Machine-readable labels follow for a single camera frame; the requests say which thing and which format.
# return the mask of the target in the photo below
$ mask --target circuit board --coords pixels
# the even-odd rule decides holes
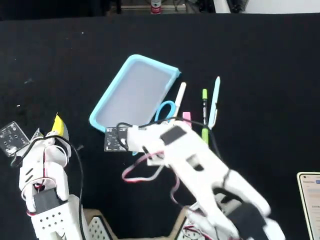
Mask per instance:
[[[29,144],[28,137],[15,121],[0,130],[0,148],[8,157]]]
[[[119,138],[122,143],[127,140],[128,128],[126,126],[119,127]],[[105,152],[125,152],[126,150],[118,142],[118,133],[116,127],[107,127],[104,137]]]

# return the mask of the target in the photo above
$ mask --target scissors handle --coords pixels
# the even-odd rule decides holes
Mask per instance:
[[[159,114],[160,114],[162,108],[163,108],[165,105],[170,105],[170,107],[171,107],[169,113],[168,113],[167,116],[165,117],[166,119],[167,119],[167,118],[171,118],[171,117],[175,114],[176,104],[175,104],[173,101],[170,101],[170,100],[169,100],[169,101],[164,101],[163,103],[160,104],[160,106],[159,106],[158,109],[156,110],[155,117],[154,117],[154,120],[155,120],[155,121],[158,121],[158,120],[159,120]]]

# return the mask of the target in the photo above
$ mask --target pen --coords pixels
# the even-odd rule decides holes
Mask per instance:
[[[181,102],[182,102],[182,98],[184,97],[184,94],[185,94],[186,86],[187,86],[187,84],[185,82],[182,82],[181,85],[180,85],[178,94],[177,94],[176,99],[174,101],[175,112],[173,114],[173,117],[176,117],[178,115],[179,108],[180,108],[180,105],[181,105]]]
[[[219,89],[220,89],[220,77],[218,76],[214,83],[210,117],[209,117],[209,123],[208,123],[209,129],[212,129],[216,124],[217,114],[218,114],[217,102],[218,102],[218,96],[219,96]]]
[[[203,101],[203,124],[208,124],[208,116],[207,116],[207,108],[208,108],[208,91],[207,89],[202,90],[202,101]],[[206,127],[202,129],[201,137],[203,141],[208,144],[209,143],[209,131]]]

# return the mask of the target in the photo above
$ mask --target light blue tray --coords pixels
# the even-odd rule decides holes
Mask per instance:
[[[179,75],[176,67],[131,55],[93,109],[90,124],[105,132],[119,122],[133,125],[150,122]]]

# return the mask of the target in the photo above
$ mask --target green marker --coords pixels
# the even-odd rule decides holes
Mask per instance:
[[[202,90],[202,101],[203,101],[203,124],[208,125],[208,91],[207,89]],[[209,131],[208,128],[204,127],[201,132],[201,137],[206,144],[209,144]]]

